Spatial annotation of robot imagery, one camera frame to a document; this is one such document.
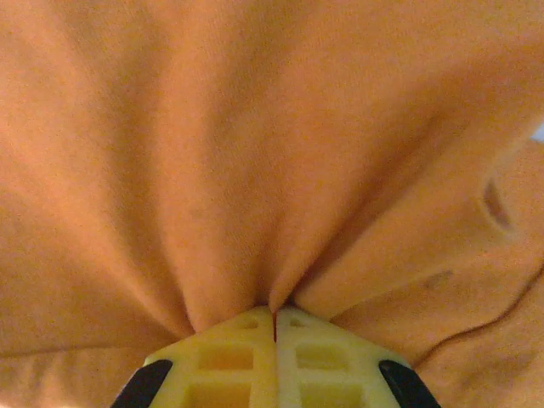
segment orange fabric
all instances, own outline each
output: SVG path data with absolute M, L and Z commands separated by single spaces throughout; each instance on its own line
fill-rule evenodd
M 0 2 L 0 405 L 286 302 L 544 405 L 543 4 Z

